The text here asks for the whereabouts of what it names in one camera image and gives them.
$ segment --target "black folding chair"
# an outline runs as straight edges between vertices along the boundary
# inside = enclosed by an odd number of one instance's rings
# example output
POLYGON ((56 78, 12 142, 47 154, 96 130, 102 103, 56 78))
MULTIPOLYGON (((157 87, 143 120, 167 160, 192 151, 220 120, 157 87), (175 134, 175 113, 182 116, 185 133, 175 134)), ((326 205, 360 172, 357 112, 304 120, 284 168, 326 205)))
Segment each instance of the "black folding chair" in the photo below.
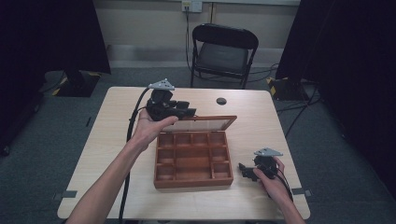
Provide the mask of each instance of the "black folding chair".
POLYGON ((246 87, 253 57, 259 46, 257 36, 245 29, 205 23, 192 31, 191 87, 195 71, 241 80, 246 87))

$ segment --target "forearm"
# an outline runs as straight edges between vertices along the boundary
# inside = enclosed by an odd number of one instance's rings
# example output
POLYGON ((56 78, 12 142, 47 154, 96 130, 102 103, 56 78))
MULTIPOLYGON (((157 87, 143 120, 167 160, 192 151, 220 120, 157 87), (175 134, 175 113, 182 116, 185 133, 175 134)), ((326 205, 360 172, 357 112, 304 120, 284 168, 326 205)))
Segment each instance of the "forearm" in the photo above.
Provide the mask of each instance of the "forearm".
POLYGON ((282 200, 278 203, 280 210, 282 211, 283 217, 285 218, 286 223, 290 224, 300 224, 305 223, 303 218, 301 217, 299 211, 297 210, 294 203, 288 198, 282 200))
POLYGON ((125 177, 141 151, 136 144, 127 144, 84 194, 67 223, 104 223, 125 177))

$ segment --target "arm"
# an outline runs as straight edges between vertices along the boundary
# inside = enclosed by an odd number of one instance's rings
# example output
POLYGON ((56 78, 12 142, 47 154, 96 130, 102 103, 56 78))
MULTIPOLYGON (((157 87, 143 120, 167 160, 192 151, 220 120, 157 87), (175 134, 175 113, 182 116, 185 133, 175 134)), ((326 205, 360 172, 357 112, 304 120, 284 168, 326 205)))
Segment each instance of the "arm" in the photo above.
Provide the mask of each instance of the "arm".
MULTIPOLYGON (((280 159, 274 157, 279 170, 284 173, 285 165, 280 161, 280 159)), ((297 210, 294 203, 291 201, 289 194, 282 182, 276 177, 275 179, 269 179, 261 170, 255 168, 253 169, 254 174, 261 180, 262 187, 271 196, 276 205, 282 211, 283 217, 286 223, 305 223, 301 214, 297 210)))
POLYGON ((164 127, 176 121, 177 117, 152 121, 146 109, 143 109, 131 140, 82 196, 66 223, 104 223, 137 157, 164 127))

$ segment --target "black round object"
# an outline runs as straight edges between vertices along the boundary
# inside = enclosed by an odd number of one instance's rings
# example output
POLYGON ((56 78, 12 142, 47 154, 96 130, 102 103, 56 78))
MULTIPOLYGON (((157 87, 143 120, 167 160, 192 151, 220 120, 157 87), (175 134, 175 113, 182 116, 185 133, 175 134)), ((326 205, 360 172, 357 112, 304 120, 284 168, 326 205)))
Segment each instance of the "black round object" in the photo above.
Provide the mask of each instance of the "black round object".
POLYGON ((219 98, 216 100, 216 103, 218 103, 218 105, 225 105, 225 104, 227 104, 227 100, 224 99, 224 98, 222 98, 222 97, 219 97, 219 98))

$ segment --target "electrical outlet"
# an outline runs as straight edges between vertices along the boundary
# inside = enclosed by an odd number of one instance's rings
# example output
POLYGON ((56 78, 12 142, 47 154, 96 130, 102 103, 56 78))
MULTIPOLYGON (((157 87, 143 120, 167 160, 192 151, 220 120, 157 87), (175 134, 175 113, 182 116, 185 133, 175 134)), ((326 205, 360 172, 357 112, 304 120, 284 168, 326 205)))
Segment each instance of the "electrical outlet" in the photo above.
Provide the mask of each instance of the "electrical outlet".
POLYGON ((202 2, 192 1, 191 9, 192 9, 192 12, 202 12, 202 2))
POLYGON ((188 8, 189 12, 192 12, 192 3, 191 1, 181 1, 181 11, 186 11, 186 8, 188 8))

